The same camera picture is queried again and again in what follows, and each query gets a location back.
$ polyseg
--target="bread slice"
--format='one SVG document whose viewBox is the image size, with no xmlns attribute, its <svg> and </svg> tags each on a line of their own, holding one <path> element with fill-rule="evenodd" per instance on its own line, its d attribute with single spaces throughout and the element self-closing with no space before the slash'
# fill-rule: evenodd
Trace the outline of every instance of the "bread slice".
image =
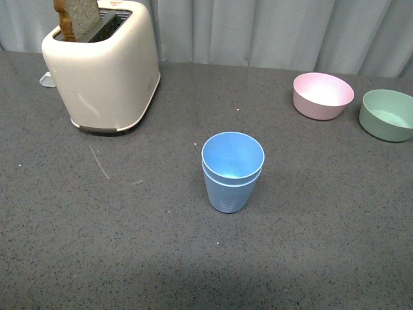
<svg viewBox="0 0 413 310">
<path fill-rule="evenodd" d="M 77 42 L 100 20 L 97 0 L 53 0 L 65 41 Z"/>
</svg>

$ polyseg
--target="bowl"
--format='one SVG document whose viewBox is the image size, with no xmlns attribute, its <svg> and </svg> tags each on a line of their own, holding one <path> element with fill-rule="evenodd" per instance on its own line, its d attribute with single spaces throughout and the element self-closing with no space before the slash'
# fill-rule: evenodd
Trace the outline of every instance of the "bowl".
<svg viewBox="0 0 413 310">
<path fill-rule="evenodd" d="M 294 80 L 294 106 L 312 119 L 336 118 L 353 99 L 351 86 L 329 74 L 309 72 Z"/>
<path fill-rule="evenodd" d="M 363 96 L 359 121 L 381 140 L 406 141 L 413 137 L 413 97 L 394 90 L 371 90 Z"/>
</svg>

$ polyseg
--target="stacked cups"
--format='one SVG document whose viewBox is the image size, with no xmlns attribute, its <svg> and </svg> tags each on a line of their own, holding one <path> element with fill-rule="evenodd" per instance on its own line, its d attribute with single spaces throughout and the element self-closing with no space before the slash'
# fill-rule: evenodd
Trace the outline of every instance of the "stacked cups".
<svg viewBox="0 0 413 310">
<path fill-rule="evenodd" d="M 223 213 L 241 210 L 264 164 L 264 150 L 240 132 L 212 136 L 202 148 L 202 168 L 212 206 Z"/>
</svg>

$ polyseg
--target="gray curtain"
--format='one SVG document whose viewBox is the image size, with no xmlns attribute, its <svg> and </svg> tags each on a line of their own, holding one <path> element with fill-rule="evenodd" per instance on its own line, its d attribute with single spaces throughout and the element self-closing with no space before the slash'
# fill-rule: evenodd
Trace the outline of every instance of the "gray curtain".
<svg viewBox="0 0 413 310">
<path fill-rule="evenodd" d="M 159 60 L 413 78 L 412 0 L 146 0 Z M 0 0 L 0 47 L 40 52 L 52 0 Z"/>
</svg>

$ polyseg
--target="white toaster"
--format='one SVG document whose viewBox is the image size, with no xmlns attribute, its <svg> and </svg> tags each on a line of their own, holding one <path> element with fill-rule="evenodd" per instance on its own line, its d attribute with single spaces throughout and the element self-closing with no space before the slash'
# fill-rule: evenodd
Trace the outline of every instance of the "white toaster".
<svg viewBox="0 0 413 310">
<path fill-rule="evenodd" d="M 98 1 L 101 23 L 79 42 L 57 26 L 41 50 L 72 123 L 119 132 L 145 114 L 161 74 L 150 14 L 133 1 Z"/>
</svg>

